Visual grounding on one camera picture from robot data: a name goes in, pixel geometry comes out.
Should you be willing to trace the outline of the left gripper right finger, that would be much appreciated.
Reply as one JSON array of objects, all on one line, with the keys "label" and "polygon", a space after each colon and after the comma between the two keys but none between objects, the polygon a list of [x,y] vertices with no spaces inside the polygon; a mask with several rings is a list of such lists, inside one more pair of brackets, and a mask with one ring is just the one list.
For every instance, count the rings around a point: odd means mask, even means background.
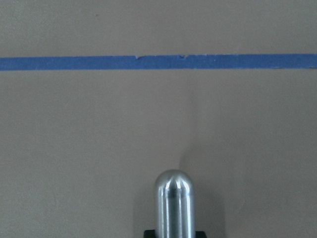
[{"label": "left gripper right finger", "polygon": [[195,238],[207,238],[207,235],[204,231],[196,231]]}]

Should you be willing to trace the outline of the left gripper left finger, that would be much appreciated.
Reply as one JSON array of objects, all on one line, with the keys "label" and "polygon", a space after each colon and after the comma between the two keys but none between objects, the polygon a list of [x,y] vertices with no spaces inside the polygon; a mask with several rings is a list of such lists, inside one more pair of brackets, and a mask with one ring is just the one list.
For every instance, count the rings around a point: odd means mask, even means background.
[{"label": "left gripper left finger", "polygon": [[145,230],[144,231],[144,238],[156,238],[155,230]]}]

